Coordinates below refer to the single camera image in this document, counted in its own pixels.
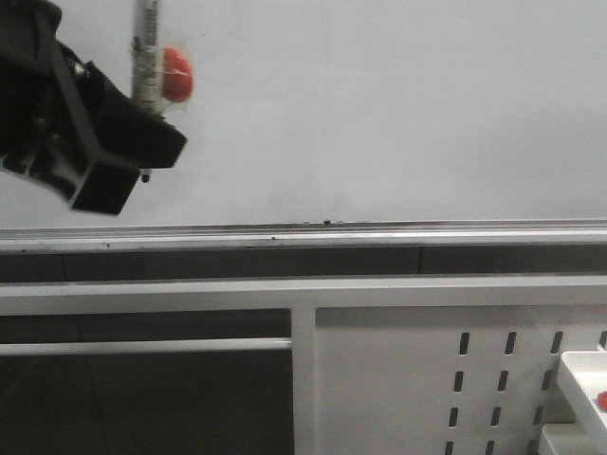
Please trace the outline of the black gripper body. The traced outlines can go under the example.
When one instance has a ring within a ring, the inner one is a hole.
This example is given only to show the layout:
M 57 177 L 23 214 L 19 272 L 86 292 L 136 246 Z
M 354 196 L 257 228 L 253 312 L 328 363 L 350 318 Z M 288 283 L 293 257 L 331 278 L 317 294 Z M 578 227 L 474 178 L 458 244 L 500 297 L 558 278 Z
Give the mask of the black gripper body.
M 57 38 L 63 18 L 50 1 L 1 4 L 1 166 L 46 185 L 90 176 L 89 73 Z

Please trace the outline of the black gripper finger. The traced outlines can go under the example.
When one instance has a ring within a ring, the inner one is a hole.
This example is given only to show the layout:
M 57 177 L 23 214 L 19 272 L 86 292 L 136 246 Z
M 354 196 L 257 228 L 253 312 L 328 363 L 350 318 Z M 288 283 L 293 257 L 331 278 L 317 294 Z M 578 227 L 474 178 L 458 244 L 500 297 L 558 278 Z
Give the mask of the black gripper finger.
M 79 163 L 61 158 L 55 164 L 58 193 L 71 209 L 118 215 L 138 182 L 137 167 L 107 155 Z
M 126 97 L 94 63 L 83 66 L 80 96 L 101 146 L 142 169 L 169 169 L 187 138 L 162 116 Z

